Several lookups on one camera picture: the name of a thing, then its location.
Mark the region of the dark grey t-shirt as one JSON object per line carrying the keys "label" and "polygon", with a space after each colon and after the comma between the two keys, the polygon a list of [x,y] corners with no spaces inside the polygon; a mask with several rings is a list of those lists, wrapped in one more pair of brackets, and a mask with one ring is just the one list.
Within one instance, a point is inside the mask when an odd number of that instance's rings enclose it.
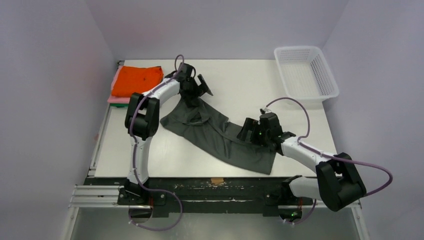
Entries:
{"label": "dark grey t-shirt", "polygon": [[260,174],[271,174],[275,152],[237,139],[242,130],[240,125],[230,122],[227,116],[201,98],[197,98],[195,103],[195,106],[187,106],[180,99],[175,108],[161,118],[160,124],[224,163]]}

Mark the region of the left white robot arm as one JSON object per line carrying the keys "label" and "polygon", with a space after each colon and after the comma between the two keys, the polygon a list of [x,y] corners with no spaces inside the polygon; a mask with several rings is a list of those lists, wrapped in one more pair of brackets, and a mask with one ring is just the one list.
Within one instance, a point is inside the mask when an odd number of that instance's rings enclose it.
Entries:
{"label": "left white robot arm", "polygon": [[164,77],[157,86],[144,93],[133,93],[130,97],[124,125],[131,139],[131,164],[127,177],[129,186],[124,189],[138,205],[149,199],[149,188],[144,186],[149,178],[149,150],[153,136],[160,123],[160,108],[163,103],[176,95],[187,107],[200,105],[203,94],[212,95],[202,75],[198,75],[200,84],[195,81],[196,69],[187,63]]}

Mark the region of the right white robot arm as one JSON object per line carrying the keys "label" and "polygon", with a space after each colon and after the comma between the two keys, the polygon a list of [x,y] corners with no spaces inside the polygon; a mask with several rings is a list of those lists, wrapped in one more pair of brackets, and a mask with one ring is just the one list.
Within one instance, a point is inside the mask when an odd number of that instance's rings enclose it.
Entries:
{"label": "right white robot arm", "polygon": [[302,145],[298,137],[283,131],[275,113],[264,113],[258,120],[246,118],[237,134],[241,141],[267,147],[274,153],[291,158],[312,170],[315,178],[296,175],[282,183],[280,196],[288,204],[299,198],[322,201],[333,212],[365,197],[367,189],[351,157],[342,152],[329,155],[314,152]]}

